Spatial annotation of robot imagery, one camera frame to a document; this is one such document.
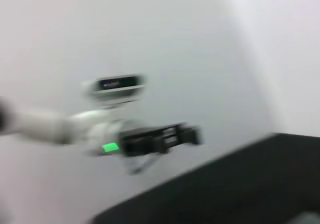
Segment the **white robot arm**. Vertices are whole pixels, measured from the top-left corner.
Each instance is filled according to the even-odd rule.
[[[90,155],[120,154],[126,158],[166,154],[169,148],[183,143],[200,143],[195,128],[182,124],[151,128],[121,117],[121,106],[138,100],[143,88],[139,75],[86,82],[85,93],[98,104],[98,109],[72,116],[48,110],[14,109],[0,101],[0,133],[20,134],[57,146],[84,144]]]

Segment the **camera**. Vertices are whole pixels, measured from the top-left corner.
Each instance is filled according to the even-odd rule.
[[[142,75],[121,75],[99,78],[83,84],[85,94],[103,106],[137,101],[145,87]]]

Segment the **white wall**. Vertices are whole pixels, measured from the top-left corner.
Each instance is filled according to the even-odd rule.
[[[252,58],[224,0],[0,0],[0,93],[21,106],[84,111],[80,83],[145,73],[133,117],[199,125],[146,173],[77,147],[2,139],[0,195],[17,224],[79,224],[273,131]]]
[[[231,0],[282,132],[320,137],[320,0]]]

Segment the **green led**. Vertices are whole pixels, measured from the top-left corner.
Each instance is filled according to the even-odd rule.
[[[105,145],[102,146],[102,148],[104,149],[103,154],[109,153],[109,152],[112,152],[112,151],[115,151],[115,150],[119,149],[117,143],[115,143],[115,142],[105,144]]]

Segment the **black surface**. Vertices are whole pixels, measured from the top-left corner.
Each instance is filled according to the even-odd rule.
[[[94,224],[282,224],[320,211],[320,138],[279,134],[96,216]]]

